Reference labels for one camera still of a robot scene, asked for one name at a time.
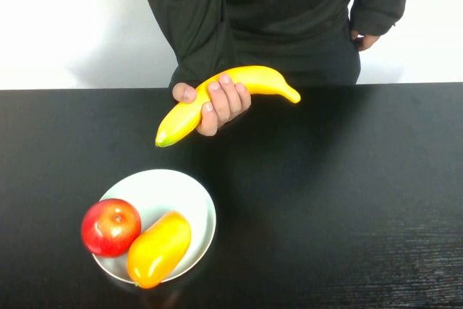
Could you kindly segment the person's right hand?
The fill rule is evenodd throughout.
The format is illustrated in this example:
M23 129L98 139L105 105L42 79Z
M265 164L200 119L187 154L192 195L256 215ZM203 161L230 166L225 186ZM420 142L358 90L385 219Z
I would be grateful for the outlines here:
M194 103L197 91L196 80L186 80L174 74L169 88L172 98L179 103ZM251 96L242 83L235 84L227 73L220 74L218 81L208 85L210 100L201 107L200 123L196 131L206 137L213 137L226 124L245 113L251 106Z

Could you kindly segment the person's left hand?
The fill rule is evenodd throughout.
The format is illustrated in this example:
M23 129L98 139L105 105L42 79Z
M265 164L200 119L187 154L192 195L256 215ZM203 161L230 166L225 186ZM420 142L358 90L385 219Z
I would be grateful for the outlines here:
M365 51L371 48L379 39L380 35L361 34L357 30L350 30L351 39L358 51Z

